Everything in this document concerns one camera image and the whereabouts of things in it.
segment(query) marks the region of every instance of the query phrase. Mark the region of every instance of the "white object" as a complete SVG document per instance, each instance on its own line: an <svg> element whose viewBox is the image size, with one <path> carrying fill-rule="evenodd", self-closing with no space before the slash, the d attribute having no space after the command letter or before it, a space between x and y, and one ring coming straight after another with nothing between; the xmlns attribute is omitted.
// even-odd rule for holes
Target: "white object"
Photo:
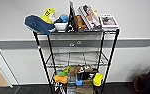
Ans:
<svg viewBox="0 0 150 94"><path fill-rule="evenodd" d="M118 28L119 25L112 14L100 14L102 28Z"/></svg>
<svg viewBox="0 0 150 94"><path fill-rule="evenodd" d="M55 23L54 25L58 32L65 32L68 23Z"/></svg>

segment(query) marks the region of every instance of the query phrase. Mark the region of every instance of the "cardboard box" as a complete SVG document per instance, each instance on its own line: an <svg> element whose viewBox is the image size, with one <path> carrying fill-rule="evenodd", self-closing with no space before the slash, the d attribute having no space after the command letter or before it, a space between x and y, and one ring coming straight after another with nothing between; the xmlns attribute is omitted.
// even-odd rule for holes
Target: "cardboard box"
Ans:
<svg viewBox="0 0 150 94"><path fill-rule="evenodd" d="M70 76L71 76L71 77L74 77L74 76L75 76L75 74L74 74L74 69L75 69L75 67L70 67Z"/></svg>
<svg viewBox="0 0 150 94"><path fill-rule="evenodd" d="M76 88L76 94L93 94L93 88L92 87L77 87Z"/></svg>

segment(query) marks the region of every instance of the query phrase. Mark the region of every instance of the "yellow object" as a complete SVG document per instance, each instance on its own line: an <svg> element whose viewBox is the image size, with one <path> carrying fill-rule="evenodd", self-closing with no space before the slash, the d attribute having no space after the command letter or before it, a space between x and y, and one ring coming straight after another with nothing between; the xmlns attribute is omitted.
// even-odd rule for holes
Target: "yellow object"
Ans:
<svg viewBox="0 0 150 94"><path fill-rule="evenodd" d="M42 20L47 23L52 23L55 20L55 10L53 7L48 7L45 9L45 12L42 16L40 16Z"/></svg>
<svg viewBox="0 0 150 94"><path fill-rule="evenodd" d="M59 76L59 75L56 75L54 77L55 79L55 82L60 82L60 83L67 83L67 76Z"/></svg>
<svg viewBox="0 0 150 94"><path fill-rule="evenodd" d="M95 86L100 86L102 83L102 74L101 73L96 73L94 79L93 79L93 84Z"/></svg>
<svg viewBox="0 0 150 94"><path fill-rule="evenodd" d="M97 10L94 10L93 12L94 12L94 14L98 17Z"/></svg>

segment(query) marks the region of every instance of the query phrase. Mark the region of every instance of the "power outlet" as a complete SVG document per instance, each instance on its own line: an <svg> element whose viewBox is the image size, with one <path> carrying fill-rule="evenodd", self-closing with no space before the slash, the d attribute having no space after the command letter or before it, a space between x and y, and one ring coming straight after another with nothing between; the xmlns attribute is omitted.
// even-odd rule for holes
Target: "power outlet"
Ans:
<svg viewBox="0 0 150 94"><path fill-rule="evenodd" d="M59 48L59 53L64 53L63 48Z"/></svg>

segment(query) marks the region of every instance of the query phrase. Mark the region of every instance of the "electrical outlet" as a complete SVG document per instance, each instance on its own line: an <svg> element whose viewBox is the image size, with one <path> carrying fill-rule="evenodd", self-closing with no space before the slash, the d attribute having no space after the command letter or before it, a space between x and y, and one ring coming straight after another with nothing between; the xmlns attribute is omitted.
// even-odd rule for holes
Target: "electrical outlet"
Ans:
<svg viewBox="0 0 150 94"><path fill-rule="evenodd" d="M59 48L59 53L64 53L63 48Z"/></svg>
<svg viewBox="0 0 150 94"><path fill-rule="evenodd" d="M70 43L70 46L74 46L74 43Z"/></svg>

